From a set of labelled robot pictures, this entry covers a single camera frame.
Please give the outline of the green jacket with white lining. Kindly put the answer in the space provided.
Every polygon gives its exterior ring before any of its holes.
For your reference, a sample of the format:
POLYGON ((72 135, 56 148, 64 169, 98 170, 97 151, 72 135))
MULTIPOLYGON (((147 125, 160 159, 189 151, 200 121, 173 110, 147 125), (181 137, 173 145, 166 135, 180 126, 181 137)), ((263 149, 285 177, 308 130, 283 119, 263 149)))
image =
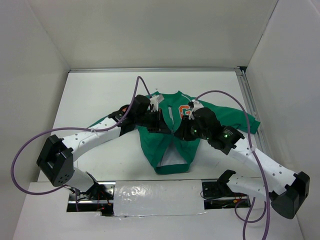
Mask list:
MULTIPOLYGON (((158 91, 152 97, 161 97, 159 108, 163 113, 168 128, 176 131, 184 115, 191 113, 188 105, 194 98, 180 91, 165 94, 158 91)), ((247 132, 247 122, 243 111, 217 106, 206 101, 199 101, 204 107, 213 111, 222 125, 232 126, 242 132, 247 132)), ((200 139, 182 141, 173 134, 151 133, 146 127, 138 126, 140 146, 154 171, 159 175, 181 174, 189 171, 195 159, 200 139)))

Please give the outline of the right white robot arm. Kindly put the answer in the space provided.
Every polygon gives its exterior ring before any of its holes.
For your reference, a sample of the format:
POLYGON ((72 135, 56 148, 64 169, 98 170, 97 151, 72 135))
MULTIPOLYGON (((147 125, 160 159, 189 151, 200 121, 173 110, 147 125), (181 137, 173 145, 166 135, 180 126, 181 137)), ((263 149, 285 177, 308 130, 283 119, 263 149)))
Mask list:
POLYGON ((206 140, 214 149, 261 174, 260 179, 252 179, 234 170, 226 170, 217 180, 223 196, 234 192, 269 201, 279 215, 293 219, 309 195, 310 177, 306 173, 287 169, 250 146, 247 137, 232 126, 222 125, 207 107, 183 116, 174 136, 183 141, 206 140))

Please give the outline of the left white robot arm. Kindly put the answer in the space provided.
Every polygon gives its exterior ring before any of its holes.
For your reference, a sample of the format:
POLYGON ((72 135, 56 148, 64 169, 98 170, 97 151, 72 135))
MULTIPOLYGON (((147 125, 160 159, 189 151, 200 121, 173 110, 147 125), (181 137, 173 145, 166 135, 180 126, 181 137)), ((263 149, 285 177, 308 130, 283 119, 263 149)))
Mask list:
POLYGON ((97 197, 103 187, 88 172, 79 170, 74 162, 86 152, 114 140, 136 127, 152 133, 170 134, 160 103, 161 94, 148 98, 137 95, 132 105, 123 106, 89 128, 88 131, 57 137, 51 135, 37 159, 37 165, 54 187, 71 187, 88 200, 97 197))

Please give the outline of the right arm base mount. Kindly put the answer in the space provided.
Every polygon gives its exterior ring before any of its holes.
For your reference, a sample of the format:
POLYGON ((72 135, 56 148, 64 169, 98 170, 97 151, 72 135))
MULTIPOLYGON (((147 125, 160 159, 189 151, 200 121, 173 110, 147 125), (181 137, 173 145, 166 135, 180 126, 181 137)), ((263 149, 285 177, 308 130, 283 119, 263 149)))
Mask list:
POLYGON ((244 193, 230 190, 227 182, 235 175, 233 170, 226 170, 218 179, 202 180, 202 191, 205 210, 249 208, 251 206, 249 197, 244 193))

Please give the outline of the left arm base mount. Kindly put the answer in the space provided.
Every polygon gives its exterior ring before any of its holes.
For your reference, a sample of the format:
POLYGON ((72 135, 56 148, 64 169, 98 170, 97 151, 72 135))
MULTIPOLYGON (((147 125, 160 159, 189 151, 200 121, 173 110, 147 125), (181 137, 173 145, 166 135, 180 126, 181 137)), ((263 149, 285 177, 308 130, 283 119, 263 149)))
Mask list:
POLYGON ((66 211, 76 212, 98 212, 103 216, 114 214, 115 181, 100 181, 98 186, 87 192, 66 187, 69 190, 66 211))

